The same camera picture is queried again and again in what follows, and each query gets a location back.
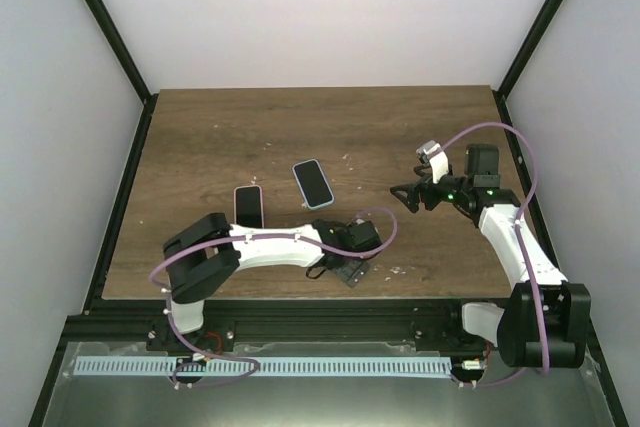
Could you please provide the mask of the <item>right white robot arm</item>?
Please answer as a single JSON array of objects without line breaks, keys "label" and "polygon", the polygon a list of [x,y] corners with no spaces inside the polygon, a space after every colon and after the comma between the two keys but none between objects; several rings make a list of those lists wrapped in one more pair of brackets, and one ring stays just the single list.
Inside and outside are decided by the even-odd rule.
[{"label": "right white robot arm", "polygon": [[470,144],[465,168],[457,176],[441,146],[429,141],[416,151],[418,180],[390,192],[411,212],[452,205],[468,218],[493,248],[511,294],[499,307],[467,302],[444,325],[447,343],[458,350],[479,337],[497,347],[515,368],[578,368],[583,364],[591,296],[553,264],[531,232],[517,195],[501,185],[499,150]]}]

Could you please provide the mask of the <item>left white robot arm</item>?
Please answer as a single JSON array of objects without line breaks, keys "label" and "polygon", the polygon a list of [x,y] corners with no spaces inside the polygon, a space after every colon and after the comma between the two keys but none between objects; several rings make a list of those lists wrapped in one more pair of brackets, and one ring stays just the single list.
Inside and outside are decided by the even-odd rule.
[{"label": "left white robot arm", "polygon": [[348,224],[317,219],[294,228],[263,229],[231,224],[208,214],[163,245],[170,290],[170,340],[181,350],[204,339],[204,301],[234,273],[271,266],[334,271],[353,287],[366,260],[382,247],[369,220]]}]

